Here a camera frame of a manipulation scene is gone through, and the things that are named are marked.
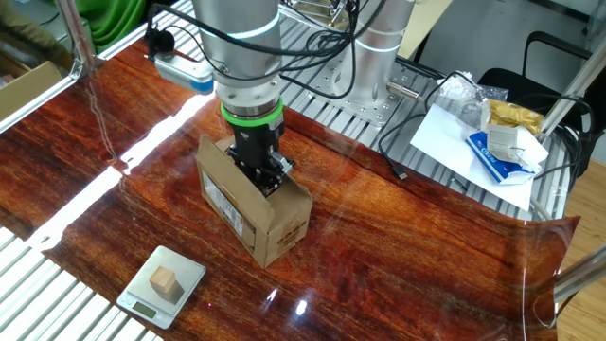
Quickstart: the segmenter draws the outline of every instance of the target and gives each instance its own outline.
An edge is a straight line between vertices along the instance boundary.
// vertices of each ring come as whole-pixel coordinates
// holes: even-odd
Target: cardboard box
[[[43,63],[31,70],[2,53],[0,53],[0,74],[12,75],[15,78],[0,89],[0,121],[62,79],[57,67],[51,62]]]
[[[305,237],[312,196],[287,176],[265,198],[225,155],[232,143],[233,136],[217,145],[200,137],[196,161],[202,195],[264,269]]]

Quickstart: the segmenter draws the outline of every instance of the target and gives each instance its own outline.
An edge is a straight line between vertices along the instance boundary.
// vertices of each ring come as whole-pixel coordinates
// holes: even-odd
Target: black cable
[[[561,166],[556,167],[556,168],[553,168],[553,169],[551,169],[551,170],[546,170],[546,171],[544,171],[544,172],[543,172],[541,175],[537,175],[537,176],[535,176],[535,178],[534,178],[534,179],[535,179],[535,180],[539,180],[539,179],[541,179],[541,178],[545,177],[545,176],[546,176],[547,174],[549,174],[549,173],[552,173],[552,172],[554,172],[554,171],[563,170],[563,169],[565,169],[565,168],[575,166],[575,165],[577,165],[577,164],[579,164],[579,163],[580,163],[580,160],[577,160],[577,161],[575,161],[575,162],[571,162],[571,163],[569,163],[569,164],[561,165]]]
[[[426,114],[416,114],[416,115],[412,115],[410,117],[407,117],[404,121],[396,124],[395,127],[393,127],[392,129],[390,129],[387,133],[383,134],[383,136],[381,136],[381,138],[379,139],[379,152],[381,152],[381,154],[383,155],[383,157],[385,158],[385,160],[387,160],[387,162],[389,162],[389,165],[391,166],[391,170],[396,174],[396,176],[398,176],[400,179],[405,179],[406,178],[406,172],[404,171],[404,167],[394,163],[391,158],[387,155],[387,153],[385,152],[385,150],[383,149],[383,142],[385,141],[385,139],[392,135],[396,130],[398,130],[400,127],[404,126],[406,123],[410,122],[411,120],[418,118],[418,117],[425,117]]]
[[[173,9],[170,6],[160,5],[160,4],[151,4],[150,11],[148,14],[148,31],[150,31],[152,29],[153,16],[155,15],[155,13],[158,10],[161,9],[161,10],[164,10],[168,13],[171,13],[171,14],[187,21],[190,24],[195,25],[196,27],[199,27],[207,32],[210,32],[210,33],[216,35],[217,37],[225,40],[228,43],[238,45],[240,47],[248,48],[248,49],[251,49],[251,50],[254,50],[257,52],[263,52],[263,53],[273,54],[273,55],[278,55],[278,56],[326,57],[326,56],[333,54],[336,51],[339,51],[339,52],[343,51],[343,49],[345,49],[345,47],[347,47],[348,44],[352,43],[360,35],[362,35],[364,32],[366,32],[368,30],[368,28],[370,27],[370,25],[372,25],[372,23],[375,21],[375,19],[381,12],[381,9],[383,9],[385,2],[386,2],[386,0],[382,0],[381,3],[379,3],[379,6],[377,6],[377,8],[375,9],[375,12],[373,12],[373,14],[369,18],[368,22],[357,33],[355,33],[353,35],[353,39],[351,42],[342,42],[341,44],[339,44],[337,46],[329,47],[326,49],[289,50],[289,49],[271,48],[271,47],[267,47],[267,46],[263,46],[263,45],[250,44],[243,40],[233,38],[230,35],[228,35],[224,32],[221,32],[212,26],[209,26],[195,18],[192,18],[192,17],[188,16],[187,14],[184,14],[180,10]]]
[[[546,98],[546,99],[565,99],[565,100],[574,101],[574,102],[580,104],[581,106],[585,107],[585,109],[587,109],[587,113],[589,114],[589,117],[591,119],[591,128],[589,130],[589,133],[591,133],[592,130],[594,129],[594,127],[596,126],[595,125],[595,123],[596,123],[596,116],[594,115],[594,110],[583,99],[575,99],[575,98],[572,98],[570,96],[560,96],[560,95],[549,95],[549,94],[538,94],[538,93],[536,93],[536,94],[526,94],[526,95],[521,96],[520,98],[516,99],[516,104],[522,105],[521,102],[524,101],[524,99],[529,99],[529,98],[533,98],[533,97],[535,97],[535,98],[536,97]]]
[[[204,53],[204,50],[202,49],[201,45],[199,42],[197,42],[197,40],[194,38],[194,41],[196,41],[196,44],[198,45],[198,47],[200,47],[203,55],[205,55],[205,58],[209,61],[210,65],[217,70],[218,72],[220,72],[222,75],[224,75],[227,78],[231,78],[231,79],[235,79],[235,80],[239,80],[239,81],[253,81],[253,80],[258,80],[258,79],[262,79],[268,76],[271,76],[273,74],[276,74],[278,72],[287,72],[287,71],[297,71],[297,70],[302,70],[302,69],[306,69],[306,68],[310,68],[310,67],[314,67],[317,66],[321,63],[325,63],[329,60],[331,60],[332,58],[336,57],[338,54],[340,54],[343,49],[345,47],[347,47],[347,45],[351,44],[351,51],[352,51],[352,55],[355,56],[355,46],[353,44],[353,42],[355,42],[356,37],[358,37],[359,35],[361,35],[362,33],[364,33],[369,27],[370,25],[374,22],[374,20],[376,20],[377,16],[379,15],[381,9],[383,9],[384,3],[386,2],[386,0],[383,0],[379,6],[377,6],[377,8],[375,9],[375,11],[373,12],[373,14],[371,15],[371,17],[369,18],[368,22],[365,24],[365,26],[360,29],[357,33],[355,32],[355,28],[356,28],[356,23],[357,23],[357,19],[358,19],[358,14],[359,11],[357,10],[360,7],[360,0],[356,1],[356,6],[355,8],[353,8],[353,10],[351,11],[350,15],[349,15],[349,27],[348,30],[346,30],[346,32],[339,32],[339,31],[332,31],[332,30],[326,30],[326,31],[319,31],[314,33],[315,35],[312,35],[311,39],[308,40],[308,43],[306,44],[306,49],[305,50],[301,50],[301,51],[291,51],[291,50],[281,50],[281,49],[272,49],[272,48],[268,48],[268,47],[264,47],[264,46],[259,46],[259,45],[251,45],[248,44],[246,42],[240,41],[238,39],[234,39],[220,31],[218,31],[217,29],[215,29],[214,27],[210,27],[194,18],[189,17],[188,15],[180,12],[179,10],[173,9],[171,7],[168,6],[164,6],[164,5],[157,5],[157,4],[153,4],[151,9],[150,9],[150,15],[148,17],[148,32],[151,32],[152,29],[152,20],[153,20],[153,15],[155,14],[155,12],[158,9],[163,9],[169,13],[172,13],[174,15],[176,15],[177,17],[186,20],[187,22],[193,24],[196,27],[199,27],[201,29],[204,29],[212,34],[215,34],[216,36],[218,36],[219,38],[222,38],[224,40],[226,40],[227,42],[230,42],[232,44],[235,45],[239,45],[241,47],[244,48],[251,48],[253,50],[259,51],[259,52],[265,52],[265,53],[276,53],[276,54],[280,54],[280,55],[290,55],[290,56],[296,56],[296,57],[326,57],[324,59],[322,59],[321,61],[316,61],[313,63],[308,63],[306,65],[301,65],[301,66],[296,66],[296,67],[290,67],[293,63],[297,63],[300,60],[298,59],[294,59],[293,61],[291,61],[290,63],[288,63],[286,66],[279,68],[278,70],[273,71],[272,73],[266,74],[266,75],[262,75],[259,77],[255,77],[255,78],[248,78],[248,79],[239,79],[239,78],[235,78],[233,76],[229,76],[226,75],[224,72],[222,72],[222,70],[220,68],[218,68],[216,65],[214,65],[210,60],[208,60],[208,57],[206,56],[206,54]],[[313,44],[313,41],[315,39],[319,38],[319,42],[317,43],[318,45],[318,49],[314,49],[311,50],[311,45]],[[317,91],[316,89],[311,88],[309,85],[302,83],[300,81],[294,80],[288,76],[280,76],[283,80],[285,81],[290,81],[298,86],[303,87],[304,89],[309,90],[310,92],[315,93],[316,95],[319,96],[323,96],[326,97],[328,99],[341,99],[344,98],[345,96],[347,96],[350,92],[351,89],[353,88],[353,84],[355,81],[355,58],[352,58],[352,78],[351,78],[351,83],[349,85],[349,88],[347,89],[347,91],[344,94],[341,95],[333,95],[333,94],[327,94],[327,93],[323,93],[320,91]]]
[[[459,76],[462,77],[463,80],[467,81],[469,84],[474,85],[475,83],[468,79],[467,76],[463,75],[462,73],[455,71],[455,72],[451,72],[448,76],[446,76],[446,78],[444,79],[444,81],[442,81],[440,84],[438,84],[434,90],[432,90],[429,95],[427,95],[427,97],[425,98],[425,112],[429,113],[429,98],[437,91],[437,89],[439,89],[444,83],[446,83],[446,81],[448,81],[452,76]]]
[[[185,32],[187,35],[189,35],[189,37],[190,37],[190,38],[191,38],[191,39],[192,39],[192,40],[193,40],[193,41],[196,43],[196,45],[197,45],[197,46],[198,46],[198,48],[200,49],[200,52],[201,52],[201,53],[202,53],[202,55],[205,57],[205,59],[208,61],[208,63],[210,64],[210,66],[212,66],[212,68],[214,68],[214,69],[215,69],[215,71],[219,72],[219,73],[220,73],[220,74],[222,74],[224,77],[227,77],[227,78],[232,79],[232,80],[237,80],[237,81],[256,81],[256,80],[264,79],[264,78],[269,77],[269,76],[273,76],[274,74],[279,73],[279,72],[281,71],[281,69],[278,69],[278,70],[272,71],[272,72],[270,72],[270,73],[268,73],[268,74],[266,74],[266,75],[262,75],[262,76],[256,76],[256,77],[247,78],[247,79],[241,79],[241,78],[237,78],[237,77],[233,77],[233,76],[227,75],[227,74],[225,74],[225,73],[224,73],[224,72],[223,72],[223,71],[222,71],[222,70],[221,70],[221,69],[220,69],[220,68],[219,68],[217,65],[215,65],[215,64],[214,64],[214,63],[213,63],[213,62],[212,62],[212,61],[211,61],[211,60],[208,58],[208,56],[206,55],[205,50],[202,48],[202,45],[200,44],[200,42],[198,41],[198,39],[197,39],[197,38],[196,38],[196,37],[193,35],[193,33],[189,32],[189,30],[187,30],[187,29],[186,29],[186,28],[184,28],[184,27],[179,27],[179,26],[176,26],[176,25],[168,25],[168,26],[167,26],[165,29],[168,29],[168,28],[171,28],[171,27],[181,29],[181,30],[182,30],[182,31],[184,31],[184,32]],[[291,64],[296,63],[296,62],[298,62],[298,61],[299,61],[299,60],[298,60],[297,58],[295,58],[295,59],[293,59],[292,61],[290,61],[290,62],[289,62],[288,64],[286,64],[286,65],[288,66],[288,65],[291,65]]]
[[[38,25],[40,25],[41,27],[45,27],[46,25],[48,25],[48,24],[52,23],[53,21],[55,21],[55,19],[57,19],[58,17],[59,17],[59,13],[57,12],[57,14],[53,15],[52,18],[46,20],[45,22],[41,22]]]
[[[366,8],[366,5],[368,5],[368,1],[369,1],[369,0],[366,0],[366,1],[364,2],[364,5],[363,5],[363,6],[362,6],[362,8],[360,9],[360,11],[363,11],[363,10]]]
[[[354,84],[355,84],[355,78],[356,78],[356,62],[355,62],[355,61],[356,61],[356,49],[355,49],[355,35],[354,35],[354,33],[353,33],[353,32],[354,32],[354,31],[355,31],[355,29],[356,29],[356,24],[357,24],[357,21],[358,21],[358,15],[359,15],[359,11],[358,11],[357,9],[358,9],[359,7],[360,7],[360,0],[356,0],[356,8],[355,8],[355,9],[353,9],[353,10],[351,11],[351,13],[349,14],[349,27],[348,27],[348,29],[347,29],[347,30],[346,30],[346,32],[345,32],[345,33],[348,35],[348,40],[350,41],[350,45],[351,45],[351,80],[350,80],[350,82],[349,82],[349,87],[348,87],[348,89],[347,89],[347,90],[346,90],[346,91],[345,91],[343,94],[341,94],[341,95],[328,94],[328,93],[325,93],[325,92],[322,92],[322,91],[316,90],[316,89],[314,89],[314,88],[310,87],[308,84],[305,84],[305,83],[303,83],[303,82],[301,82],[301,81],[295,80],[295,79],[293,79],[293,78],[291,78],[291,77],[284,76],[284,75],[280,75],[280,77],[281,77],[283,80],[285,80],[285,81],[289,81],[289,82],[291,82],[292,84],[298,85],[298,86],[302,87],[303,89],[306,89],[306,90],[308,90],[308,91],[310,91],[310,92],[312,92],[312,93],[314,93],[314,94],[316,94],[316,95],[318,95],[318,96],[322,96],[322,97],[327,98],[327,99],[342,99],[342,98],[346,97],[347,95],[349,95],[349,93],[350,93],[350,92],[351,92],[351,90],[353,89],[353,86],[354,86]],[[310,39],[308,39],[308,41],[306,42],[306,48],[307,48],[307,49],[309,49],[309,48],[310,48],[310,46],[311,46],[311,44],[313,43],[313,41],[314,41],[315,37],[320,37],[320,42],[318,42],[318,47],[322,48],[323,46],[322,46],[321,44],[322,44],[323,42],[324,42],[325,44],[328,44],[328,43],[330,43],[331,41],[335,41],[336,39],[340,38],[340,36],[341,36],[341,33],[340,33],[340,32],[338,32],[338,34],[337,34],[337,33],[331,32],[331,31],[329,31],[329,32],[328,32],[328,33],[327,33],[325,36],[322,36],[322,35],[321,35],[321,34],[322,34],[322,32],[323,32],[323,31],[315,32],[314,34],[317,34],[317,35],[316,35],[316,36],[314,36],[314,34],[313,34],[313,35],[310,37]],[[320,64],[320,63],[325,63],[325,62],[327,62],[328,60],[330,60],[330,59],[332,59],[332,58],[336,57],[336,56],[337,56],[337,55],[338,55],[340,52],[341,52],[341,51],[339,51],[338,53],[334,53],[333,55],[328,56],[328,57],[327,57],[327,58],[325,58],[324,60],[318,61],[318,62],[316,62],[316,63],[310,63],[310,64],[308,64],[308,65],[305,65],[305,68],[309,68],[309,67],[312,67],[312,66],[316,66],[316,65],[318,65],[318,64]]]
[[[577,178],[579,177],[580,165],[579,163],[582,161],[582,143],[579,135],[573,135],[572,132],[567,127],[558,126],[556,131],[556,135],[558,135],[561,141],[566,146],[566,149],[570,153],[571,160],[574,160],[571,163],[561,165],[555,167],[551,170],[546,170],[543,173],[535,176],[535,180],[540,180],[543,177],[547,176],[547,174],[552,173],[554,171],[563,170],[566,168],[571,168],[570,170],[570,184],[568,186],[568,190],[572,190],[573,186],[576,183]]]
[[[446,75],[442,74],[441,72],[439,72],[429,66],[425,66],[420,63],[415,63],[415,62],[409,61],[401,56],[396,57],[396,63],[398,63],[399,65],[404,66],[408,69],[414,70],[415,72],[417,72],[425,77],[433,78],[435,80],[443,79],[446,77]]]

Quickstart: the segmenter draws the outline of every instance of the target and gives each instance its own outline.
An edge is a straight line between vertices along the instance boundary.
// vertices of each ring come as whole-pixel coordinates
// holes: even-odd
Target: green cloth
[[[145,0],[76,0],[76,5],[88,20],[93,43],[101,52],[139,25]]]

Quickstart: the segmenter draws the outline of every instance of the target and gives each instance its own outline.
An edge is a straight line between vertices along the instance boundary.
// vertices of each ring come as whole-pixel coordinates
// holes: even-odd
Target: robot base
[[[341,57],[343,57],[343,55],[329,61],[322,70],[320,70],[320,73],[310,82],[310,86],[316,90],[329,94],[339,93],[340,91],[333,89],[334,85],[332,80],[335,76],[335,72],[338,72],[339,64],[342,62]],[[407,81],[407,77],[404,76],[403,70],[404,68],[402,66],[394,63],[391,70],[391,80],[397,83]],[[379,127],[387,123],[387,120],[396,112],[401,101],[400,97],[393,94],[385,96],[383,100],[377,99],[376,101],[369,102],[360,102],[359,99],[352,96],[347,96],[343,99],[326,99],[321,96],[316,96],[316,98]]]

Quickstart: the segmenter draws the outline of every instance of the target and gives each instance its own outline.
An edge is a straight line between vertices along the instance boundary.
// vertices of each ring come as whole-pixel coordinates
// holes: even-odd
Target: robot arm
[[[201,22],[247,43],[280,48],[277,0],[193,0]],[[156,32],[166,37],[167,31]],[[187,89],[207,94],[216,92],[222,100],[222,114],[236,140],[226,152],[242,172],[266,196],[279,187],[294,162],[278,151],[284,133],[279,76],[280,56],[258,52],[226,42],[200,30],[207,59],[191,62],[171,54],[174,47],[163,44],[150,50],[160,75]]]

